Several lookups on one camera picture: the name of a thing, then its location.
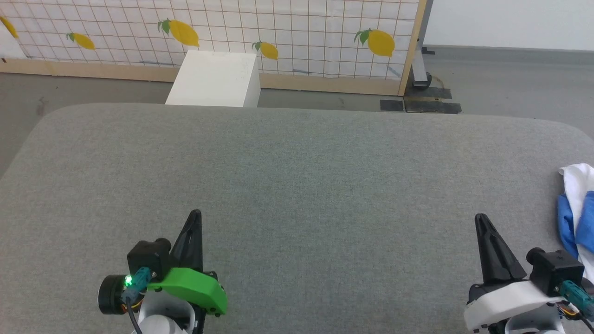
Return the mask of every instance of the floor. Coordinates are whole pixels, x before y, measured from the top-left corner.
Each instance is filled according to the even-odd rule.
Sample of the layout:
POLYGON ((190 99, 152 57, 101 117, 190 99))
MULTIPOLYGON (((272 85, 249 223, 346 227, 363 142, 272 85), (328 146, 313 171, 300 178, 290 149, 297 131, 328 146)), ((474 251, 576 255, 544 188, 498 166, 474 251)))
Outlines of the floor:
MULTIPOLYGON (((558 121, 594 138, 594 64, 566 55, 543 59, 541 53, 536 58, 514 58, 505 53, 494 57, 497 52, 487 51, 479 56, 464 52, 466 56, 461 57, 460 52, 438 51, 425 63, 434 76, 433 85, 451 89, 453 101, 461 104, 463 114, 558 121)), ((171 85, 0 74, 0 177, 44 115, 81 103, 164 103, 171 85)), ((259 106, 380 111, 379 101, 385 98, 395 97, 265 89, 259 106)))

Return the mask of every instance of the wooden frame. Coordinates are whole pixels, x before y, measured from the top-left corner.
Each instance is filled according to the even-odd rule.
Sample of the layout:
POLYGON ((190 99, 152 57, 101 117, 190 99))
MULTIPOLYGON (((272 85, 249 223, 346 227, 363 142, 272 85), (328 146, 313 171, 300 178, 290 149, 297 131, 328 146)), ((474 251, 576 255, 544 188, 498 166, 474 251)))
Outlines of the wooden frame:
MULTIPOLYGON (((316 92, 379 94, 403 96, 410 77, 410 68, 426 0, 419 0, 413 32, 401 80, 366 78, 324 78, 307 75, 260 74, 262 88, 309 90, 316 92)), ((68 77, 112 78, 124 80, 174 82, 178 68, 110 65, 76 62, 52 62, 32 59, 3 59, 0 73, 22 73, 68 77)))

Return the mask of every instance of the blue cloth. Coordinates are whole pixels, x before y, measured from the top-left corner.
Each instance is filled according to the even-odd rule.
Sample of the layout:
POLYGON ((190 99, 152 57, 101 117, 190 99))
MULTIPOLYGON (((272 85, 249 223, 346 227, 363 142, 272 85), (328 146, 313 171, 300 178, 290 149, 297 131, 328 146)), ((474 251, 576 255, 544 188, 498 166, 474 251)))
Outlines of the blue cloth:
POLYGON ((576 244, 594 253, 594 191, 588 191, 576 231, 576 244))
POLYGON ((561 237, 563 246, 565 246, 569 254, 577 259, 576 238, 573 234, 573 212, 571 212, 571 207, 565 194, 557 197, 557 222, 559 236, 561 237))

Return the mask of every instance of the towel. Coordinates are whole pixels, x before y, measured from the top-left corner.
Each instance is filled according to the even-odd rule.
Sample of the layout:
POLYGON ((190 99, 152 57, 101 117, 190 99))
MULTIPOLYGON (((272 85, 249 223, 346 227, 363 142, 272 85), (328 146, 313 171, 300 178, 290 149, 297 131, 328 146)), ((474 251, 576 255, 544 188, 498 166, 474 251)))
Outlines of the towel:
POLYGON ((584 277, 594 282, 594 168, 578 163, 559 173, 565 183, 565 194, 557 198, 561 242, 584 264, 584 277))

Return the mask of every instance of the white box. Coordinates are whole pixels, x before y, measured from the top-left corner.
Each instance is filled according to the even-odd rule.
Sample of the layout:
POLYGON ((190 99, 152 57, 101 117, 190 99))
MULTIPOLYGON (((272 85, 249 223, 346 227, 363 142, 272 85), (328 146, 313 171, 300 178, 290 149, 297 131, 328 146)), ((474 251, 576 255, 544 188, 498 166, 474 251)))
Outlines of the white box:
POLYGON ((188 51, 166 105, 257 107, 256 54, 188 51))

